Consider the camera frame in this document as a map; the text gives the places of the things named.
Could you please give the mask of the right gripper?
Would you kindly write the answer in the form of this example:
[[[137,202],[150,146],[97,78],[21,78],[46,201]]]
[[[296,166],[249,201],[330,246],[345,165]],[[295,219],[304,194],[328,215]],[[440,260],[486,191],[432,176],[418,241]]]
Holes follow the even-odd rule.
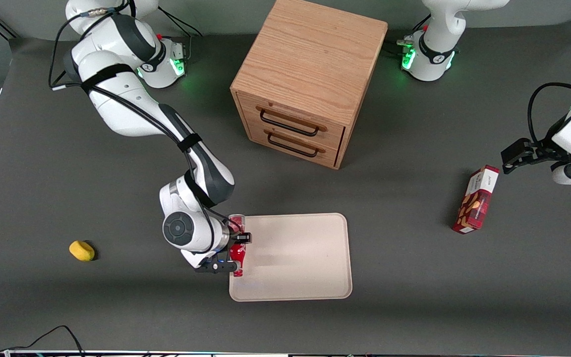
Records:
[[[241,269],[239,262],[231,258],[223,259],[218,258],[221,251],[228,251],[229,234],[224,233],[223,238],[220,239],[215,248],[206,253],[190,252],[186,249],[181,249],[181,254],[186,259],[188,264],[193,267],[196,273],[235,273]],[[236,244],[250,244],[252,243],[252,233],[244,232],[239,233],[235,237]]]

